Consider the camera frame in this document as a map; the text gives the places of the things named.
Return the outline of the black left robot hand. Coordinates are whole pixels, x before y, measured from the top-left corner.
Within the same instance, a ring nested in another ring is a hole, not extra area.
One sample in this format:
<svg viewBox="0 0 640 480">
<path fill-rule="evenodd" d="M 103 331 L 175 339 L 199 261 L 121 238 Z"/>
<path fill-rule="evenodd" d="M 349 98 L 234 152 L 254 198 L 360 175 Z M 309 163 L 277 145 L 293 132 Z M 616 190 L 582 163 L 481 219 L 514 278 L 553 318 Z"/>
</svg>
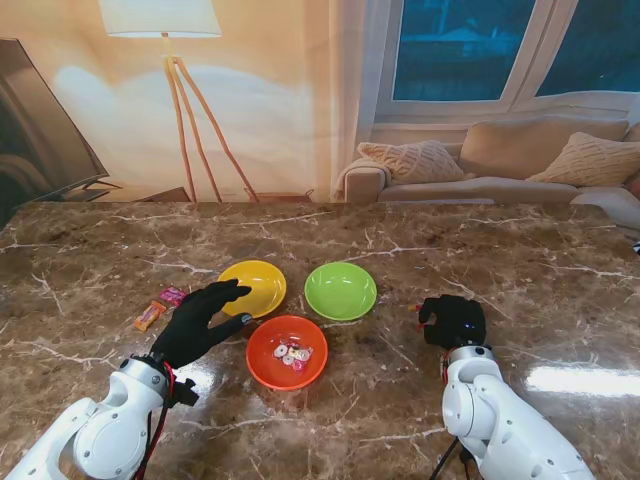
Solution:
<svg viewBox="0 0 640 480">
<path fill-rule="evenodd" d="M 251 292 L 237 279 L 214 282 L 188 294 L 174 310 L 171 320 L 151 347 L 151 356 L 172 369 L 189 365 L 211 348 L 240 332 L 253 317 L 240 313 L 210 327 L 213 316 L 227 304 Z"/>
</svg>

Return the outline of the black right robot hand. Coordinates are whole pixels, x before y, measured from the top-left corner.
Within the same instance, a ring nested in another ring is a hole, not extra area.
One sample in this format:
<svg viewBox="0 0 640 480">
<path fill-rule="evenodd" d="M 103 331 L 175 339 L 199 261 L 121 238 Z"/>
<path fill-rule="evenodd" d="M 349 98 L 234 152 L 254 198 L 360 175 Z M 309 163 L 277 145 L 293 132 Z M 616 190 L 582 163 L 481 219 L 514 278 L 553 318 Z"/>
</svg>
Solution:
<svg viewBox="0 0 640 480">
<path fill-rule="evenodd" d="M 427 344 L 445 350 L 485 344 L 486 318 L 475 300 L 448 294 L 426 298 L 419 310 L 419 322 Z"/>
</svg>

